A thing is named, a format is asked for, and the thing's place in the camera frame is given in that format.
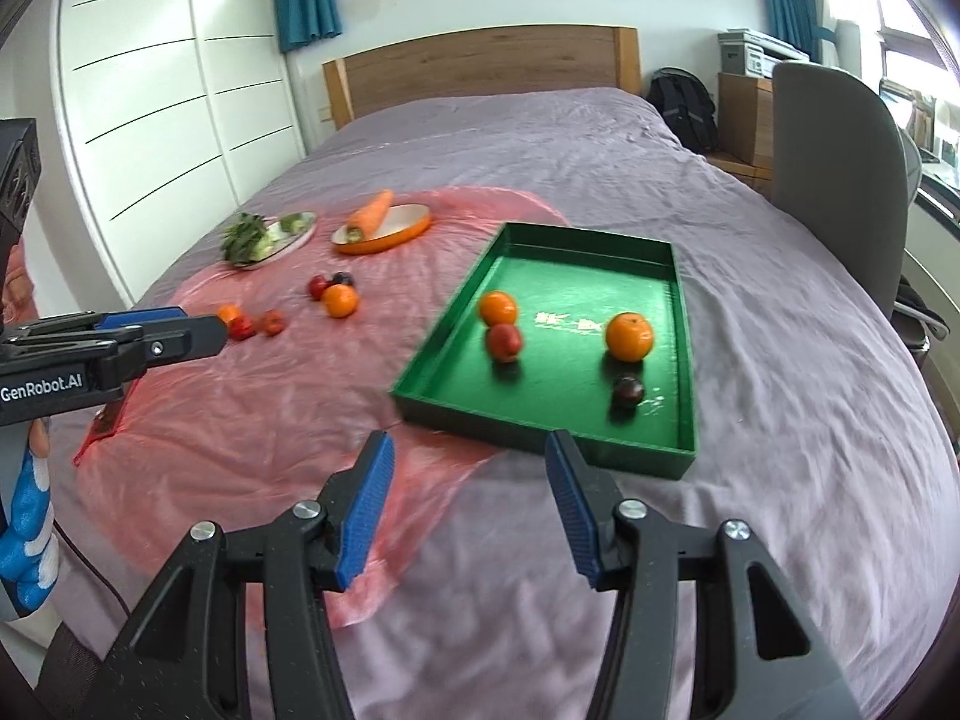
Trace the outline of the small green vegetable piece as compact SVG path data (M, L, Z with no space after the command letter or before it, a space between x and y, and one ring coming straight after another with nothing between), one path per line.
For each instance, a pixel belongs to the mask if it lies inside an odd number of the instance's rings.
M304 213L290 213L290 215L283 215L280 218L280 229L285 232L285 234L299 234L308 229L309 224L313 216L304 215Z

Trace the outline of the grey office chair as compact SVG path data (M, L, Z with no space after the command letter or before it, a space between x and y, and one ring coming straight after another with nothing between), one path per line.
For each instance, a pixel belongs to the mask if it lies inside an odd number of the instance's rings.
M839 68L782 62L773 71L776 208L804 224L924 358L950 333L903 278L919 149L871 88Z

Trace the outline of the blue white operator sleeve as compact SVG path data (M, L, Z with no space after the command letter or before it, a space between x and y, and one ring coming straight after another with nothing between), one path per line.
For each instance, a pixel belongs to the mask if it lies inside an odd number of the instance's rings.
M59 577L49 434L43 419L2 427L2 621L46 603Z

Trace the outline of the wooden headboard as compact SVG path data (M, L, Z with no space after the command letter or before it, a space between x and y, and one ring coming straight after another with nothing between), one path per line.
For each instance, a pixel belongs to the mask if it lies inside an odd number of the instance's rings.
M387 44L322 66L332 122L343 128L421 99L641 91L640 36L630 26L524 25L467 29Z

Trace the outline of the orange in tray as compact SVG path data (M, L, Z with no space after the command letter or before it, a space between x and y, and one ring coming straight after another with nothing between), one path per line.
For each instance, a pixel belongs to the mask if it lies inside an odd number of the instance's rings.
M604 332L607 353L620 362L636 364L646 358L654 346L654 330L643 314L622 312L607 322Z

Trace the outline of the red apple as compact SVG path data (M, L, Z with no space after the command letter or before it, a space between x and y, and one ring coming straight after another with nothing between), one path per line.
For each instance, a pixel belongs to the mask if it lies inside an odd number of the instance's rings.
M524 348L523 333L514 323L495 323L485 335L487 353L498 364L512 364Z
M331 283L327 281L327 278L322 275L317 275L317 277L312 277L308 283L308 294L309 298L313 301L320 301L324 298L324 293L327 291L327 288L331 286Z
M228 322L228 337L233 341L245 341L257 335L257 327L251 317L236 316Z
M259 332L266 337L276 337L285 332L288 322L279 310L267 310L259 317Z

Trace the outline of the orange carrot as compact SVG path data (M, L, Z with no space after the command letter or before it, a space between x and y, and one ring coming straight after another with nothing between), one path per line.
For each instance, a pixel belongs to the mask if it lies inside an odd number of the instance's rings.
M393 199L392 190L381 190L366 205L352 213L345 223L345 239L348 244L371 239L391 210Z

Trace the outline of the wooden drawer cabinet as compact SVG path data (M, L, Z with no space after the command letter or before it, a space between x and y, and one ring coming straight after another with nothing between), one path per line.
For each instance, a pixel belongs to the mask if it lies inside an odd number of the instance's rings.
M718 75L719 149L706 159L771 199L773 192L773 82Z

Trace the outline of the red apple in tray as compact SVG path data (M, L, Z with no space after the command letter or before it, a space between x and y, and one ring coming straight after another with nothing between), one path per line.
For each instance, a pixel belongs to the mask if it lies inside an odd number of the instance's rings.
M523 333L514 323L495 323L485 335L487 353L498 364L512 364L524 348Z

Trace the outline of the small orange at left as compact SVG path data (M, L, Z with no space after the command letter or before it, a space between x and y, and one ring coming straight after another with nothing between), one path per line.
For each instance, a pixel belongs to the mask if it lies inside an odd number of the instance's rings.
M231 322L240 319L244 316L244 312L236 304L225 304L217 310L217 316L223 320L224 325L229 325Z

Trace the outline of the grey printer on cabinet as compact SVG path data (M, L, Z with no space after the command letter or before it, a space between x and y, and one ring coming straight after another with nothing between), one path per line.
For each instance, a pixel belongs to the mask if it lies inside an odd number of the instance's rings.
M727 75L771 78L781 62L809 62L811 57L791 44L753 29L728 29L718 34L721 71Z

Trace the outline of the pink plastic sheet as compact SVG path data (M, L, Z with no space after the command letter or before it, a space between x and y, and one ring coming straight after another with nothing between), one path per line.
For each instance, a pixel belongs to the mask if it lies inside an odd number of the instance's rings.
M268 522L352 465L371 431L387 429L397 470L370 562L331 603L339 628L373 616L493 455L483 442L404 424L392 384L503 224L558 221L544 200L507 188L441 187L420 202L431 226L397 249L336 254L331 236L345 213L329 208L293 254L244 273L209 266L178 289L176 302L192 314L236 304L279 310L288 327L148 372L116 431L76 452L57 481L57 517L99 571L136 592L192 523ZM308 294L312 277L337 271L355 278L359 294L346 319Z

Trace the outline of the purple bed cover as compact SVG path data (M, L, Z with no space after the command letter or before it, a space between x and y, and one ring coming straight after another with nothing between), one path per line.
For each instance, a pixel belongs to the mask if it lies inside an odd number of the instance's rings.
M86 718L878 717L958 463L802 224L615 89L366 115L146 304L278 319L53 423Z

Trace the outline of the large orange on sheet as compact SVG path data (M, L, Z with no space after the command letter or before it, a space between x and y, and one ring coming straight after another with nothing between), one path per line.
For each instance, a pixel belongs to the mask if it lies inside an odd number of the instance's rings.
M322 294L322 305L332 319L346 319L359 307L358 291L349 284L332 284Z

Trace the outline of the green rectangular tray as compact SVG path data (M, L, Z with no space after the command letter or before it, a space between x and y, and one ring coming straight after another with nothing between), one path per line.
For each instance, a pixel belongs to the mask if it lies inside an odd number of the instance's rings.
M524 348L487 353L477 304L516 299ZM643 314L654 330L641 362L612 358L607 322ZM613 382L639 377L646 397L615 410ZM565 429L594 465L679 479L697 456L697 399L685 296L672 245L550 224L506 223L460 283L392 387L407 421L538 454Z

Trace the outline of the white wardrobe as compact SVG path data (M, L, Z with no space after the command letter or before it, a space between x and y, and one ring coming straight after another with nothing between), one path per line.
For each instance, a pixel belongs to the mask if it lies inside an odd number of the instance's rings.
M57 114L124 304L304 143L274 0L55 0Z

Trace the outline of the red apple beside plum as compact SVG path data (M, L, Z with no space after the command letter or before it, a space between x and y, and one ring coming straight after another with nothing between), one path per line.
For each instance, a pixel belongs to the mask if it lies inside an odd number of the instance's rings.
M324 293L327 291L327 288L331 286L331 283L327 281L327 278L322 275L317 275L317 277L312 277L308 283L308 294L309 298L313 301L320 301L324 298Z

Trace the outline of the black backpack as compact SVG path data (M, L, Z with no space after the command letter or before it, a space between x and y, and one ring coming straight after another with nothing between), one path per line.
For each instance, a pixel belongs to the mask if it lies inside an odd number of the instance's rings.
M647 100L686 149L698 154L718 151L716 106L697 75L677 67L654 71Z

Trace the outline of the green leafy bok choy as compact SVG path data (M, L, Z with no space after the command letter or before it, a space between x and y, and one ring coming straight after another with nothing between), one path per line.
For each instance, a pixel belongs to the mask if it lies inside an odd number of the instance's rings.
M278 249L278 223L262 215L239 213L224 231L221 258L233 266L251 266L267 260Z

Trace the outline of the orange rimmed white plate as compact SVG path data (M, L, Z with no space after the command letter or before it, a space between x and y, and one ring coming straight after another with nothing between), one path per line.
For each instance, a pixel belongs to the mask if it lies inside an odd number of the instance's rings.
M364 241L348 241L347 226L342 224L331 236L335 252L342 255L373 255L412 242L428 231L433 216L427 205L404 203L387 211L381 226Z

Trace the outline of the silver metal plate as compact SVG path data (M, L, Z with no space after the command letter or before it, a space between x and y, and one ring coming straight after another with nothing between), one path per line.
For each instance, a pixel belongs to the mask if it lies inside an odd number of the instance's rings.
M306 244L314 234L317 216L297 211L281 216L252 215L243 211L221 238L221 258L233 268L251 270L286 250Z

